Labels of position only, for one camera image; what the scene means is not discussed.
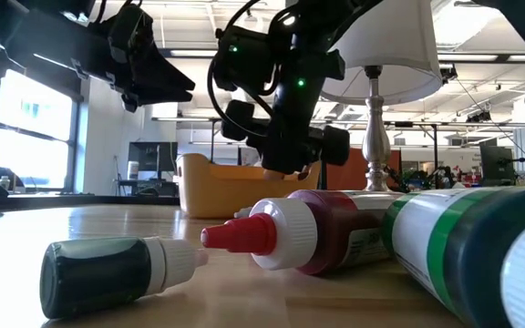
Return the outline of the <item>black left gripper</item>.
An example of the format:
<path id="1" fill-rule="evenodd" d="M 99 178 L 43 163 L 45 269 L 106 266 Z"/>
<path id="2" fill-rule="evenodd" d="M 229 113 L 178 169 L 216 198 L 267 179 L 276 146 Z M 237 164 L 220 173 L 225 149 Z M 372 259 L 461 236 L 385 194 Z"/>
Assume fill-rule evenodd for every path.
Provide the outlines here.
<path id="1" fill-rule="evenodd" d="M 139 106 L 189 102 L 195 83 L 150 45 L 153 20 L 139 5 L 124 4 L 111 18 L 108 45 L 116 63 L 112 86 L 121 94 L 123 107 L 135 112 Z M 181 90 L 142 90 L 140 78 L 154 87 Z"/>

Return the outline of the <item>black aluminium table frame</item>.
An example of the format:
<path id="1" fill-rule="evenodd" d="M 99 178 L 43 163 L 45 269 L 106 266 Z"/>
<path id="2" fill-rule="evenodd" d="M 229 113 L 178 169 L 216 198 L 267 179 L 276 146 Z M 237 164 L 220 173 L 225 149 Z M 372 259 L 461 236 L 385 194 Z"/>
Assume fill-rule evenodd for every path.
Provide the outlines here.
<path id="1" fill-rule="evenodd" d="M 11 210 L 38 210 L 46 208 L 85 205 L 160 205 L 179 206 L 180 199 L 173 197 L 123 197 L 80 195 L 19 194 L 0 198 L 0 212 Z"/>

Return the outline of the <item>white table lamp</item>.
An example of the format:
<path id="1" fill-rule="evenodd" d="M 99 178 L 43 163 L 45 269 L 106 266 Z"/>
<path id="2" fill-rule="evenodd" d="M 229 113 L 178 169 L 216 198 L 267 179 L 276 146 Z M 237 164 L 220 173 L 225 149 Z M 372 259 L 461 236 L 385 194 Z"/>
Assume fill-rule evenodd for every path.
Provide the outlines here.
<path id="1" fill-rule="evenodd" d="M 345 61 L 345 78 L 328 78 L 321 96 L 366 105 L 362 151 L 367 191 L 387 191 L 391 149 L 383 107 L 428 97 L 442 86 L 431 0 L 381 0 L 355 18 L 332 46 Z"/>

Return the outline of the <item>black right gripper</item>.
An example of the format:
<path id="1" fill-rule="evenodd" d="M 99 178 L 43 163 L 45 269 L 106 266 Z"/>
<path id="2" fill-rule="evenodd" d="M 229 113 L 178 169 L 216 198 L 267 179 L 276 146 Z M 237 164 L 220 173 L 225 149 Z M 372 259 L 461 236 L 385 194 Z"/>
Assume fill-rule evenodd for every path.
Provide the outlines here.
<path id="1" fill-rule="evenodd" d="M 246 140 L 262 153 L 267 170 L 308 173 L 318 160 L 336 166 L 349 158 L 349 133 L 341 128 L 314 128 L 311 120 L 319 100 L 317 88 L 278 88 L 274 91 L 268 119 L 253 116 L 254 105 L 233 100 L 221 114 L 222 134 Z"/>

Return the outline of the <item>small dark food coloring bottle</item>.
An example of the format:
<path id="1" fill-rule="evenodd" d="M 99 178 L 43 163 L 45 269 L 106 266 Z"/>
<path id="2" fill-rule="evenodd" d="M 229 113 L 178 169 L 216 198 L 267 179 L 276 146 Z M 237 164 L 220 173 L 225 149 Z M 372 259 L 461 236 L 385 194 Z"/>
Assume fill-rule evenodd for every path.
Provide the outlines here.
<path id="1" fill-rule="evenodd" d="M 57 320 L 119 307 L 189 281 L 208 261 L 188 241 L 161 237 L 52 242 L 41 264 L 41 308 Z"/>

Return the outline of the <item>large red food coloring bottle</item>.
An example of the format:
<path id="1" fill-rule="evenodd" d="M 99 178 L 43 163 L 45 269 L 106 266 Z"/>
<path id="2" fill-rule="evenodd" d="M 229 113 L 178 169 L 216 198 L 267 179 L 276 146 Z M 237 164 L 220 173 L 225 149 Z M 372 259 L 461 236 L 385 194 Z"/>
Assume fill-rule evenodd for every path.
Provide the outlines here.
<path id="1" fill-rule="evenodd" d="M 201 243 L 248 253 L 265 270 L 322 275 L 386 259 L 381 227 L 400 197 L 394 191 L 297 190 L 203 229 Z"/>

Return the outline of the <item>large green food coloring bottle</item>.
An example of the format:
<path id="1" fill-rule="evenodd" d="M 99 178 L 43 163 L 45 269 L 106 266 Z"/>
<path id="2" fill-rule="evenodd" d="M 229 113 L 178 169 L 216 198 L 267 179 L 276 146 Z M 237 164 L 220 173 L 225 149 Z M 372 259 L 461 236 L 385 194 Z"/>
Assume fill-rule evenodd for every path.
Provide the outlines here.
<path id="1" fill-rule="evenodd" d="M 463 323 L 525 328 L 525 187 L 405 194 L 387 209 L 382 238 Z"/>

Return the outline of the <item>black computer monitor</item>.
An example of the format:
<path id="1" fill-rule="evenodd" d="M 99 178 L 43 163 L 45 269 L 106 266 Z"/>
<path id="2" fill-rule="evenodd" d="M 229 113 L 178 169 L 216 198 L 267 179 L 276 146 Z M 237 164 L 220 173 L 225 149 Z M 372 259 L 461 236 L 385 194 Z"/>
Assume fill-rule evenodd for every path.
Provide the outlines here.
<path id="1" fill-rule="evenodd" d="M 128 161 L 139 164 L 141 171 L 176 170 L 177 142 L 130 142 Z"/>
<path id="2" fill-rule="evenodd" d="M 515 170 L 510 149 L 481 146 L 482 185 L 484 187 L 513 186 Z"/>

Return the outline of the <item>yellow plastic bin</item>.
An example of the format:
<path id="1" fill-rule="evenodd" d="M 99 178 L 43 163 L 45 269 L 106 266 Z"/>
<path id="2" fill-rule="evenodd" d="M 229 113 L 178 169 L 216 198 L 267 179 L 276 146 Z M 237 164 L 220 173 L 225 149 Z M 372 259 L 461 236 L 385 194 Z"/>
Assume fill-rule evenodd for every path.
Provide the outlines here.
<path id="1" fill-rule="evenodd" d="M 229 219 L 258 200 L 314 190 L 321 171 L 315 162 L 302 179 L 292 174 L 269 180 L 261 167 L 213 164 L 200 153 L 179 156 L 177 166 L 181 209 L 195 219 Z"/>

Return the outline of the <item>orange partition panel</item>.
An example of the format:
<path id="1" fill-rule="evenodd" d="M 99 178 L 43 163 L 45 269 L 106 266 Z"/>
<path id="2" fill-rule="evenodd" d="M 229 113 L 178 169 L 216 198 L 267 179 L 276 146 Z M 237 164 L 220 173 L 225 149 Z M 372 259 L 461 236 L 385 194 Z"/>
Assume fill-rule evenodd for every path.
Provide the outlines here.
<path id="1" fill-rule="evenodd" d="M 326 165 L 326 187 L 329 190 L 363 190 L 367 186 L 368 162 L 359 148 L 350 148 L 344 166 Z"/>

